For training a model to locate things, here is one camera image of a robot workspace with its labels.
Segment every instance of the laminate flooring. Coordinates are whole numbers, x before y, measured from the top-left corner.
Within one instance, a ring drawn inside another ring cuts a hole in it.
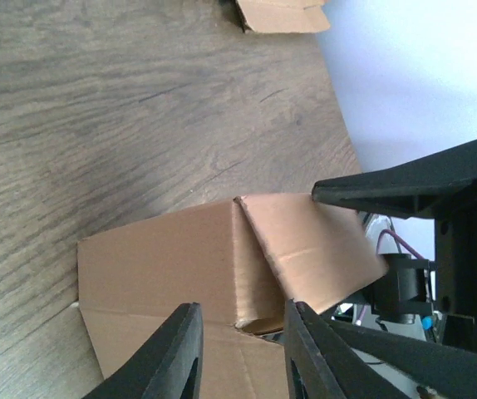
[[[77,240],[358,171],[314,36],[209,0],[0,0],[0,397],[101,380]]]

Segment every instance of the cardboard piece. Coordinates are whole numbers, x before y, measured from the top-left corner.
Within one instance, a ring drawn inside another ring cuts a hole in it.
[[[386,272],[355,213],[310,195],[248,195],[106,231],[78,244],[80,309],[104,377],[180,303],[204,318],[203,398],[288,397],[285,298],[330,308]]]
[[[245,29],[258,33],[318,33],[331,26],[326,0],[237,0]]]

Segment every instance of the purple wire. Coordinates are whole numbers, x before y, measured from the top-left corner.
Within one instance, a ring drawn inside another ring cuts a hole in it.
[[[405,249],[410,252],[416,259],[425,259],[418,251],[413,249],[404,239],[402,239],[395,231],[390,229],[384,229],[379,233],[379,238],[377,239],[376,253],[379,253],[379,248],[381,247],[382,238],[385,234],[390,235],[398,244],[405,247]]]
[[[413,249],[404,239],[402,239],[398,233],[396,233],[394,230],[390,229],[384,229],[379,233],[379,237],[377,238],[377,246],[376,246],[376,254],[379,253],[379,248],[381,247],[381,241],[385,234],[390,235],[399,245],[404,247],[408,252],[410,252],[416,259],[425,259],[418,251]],[[362,324],[362,319],[364,318],[364,315],[366,314],[366,309],[367,306],[363,305],[361,311],[358,313],[357,320],[355,321],[355,324],[361,325]]]

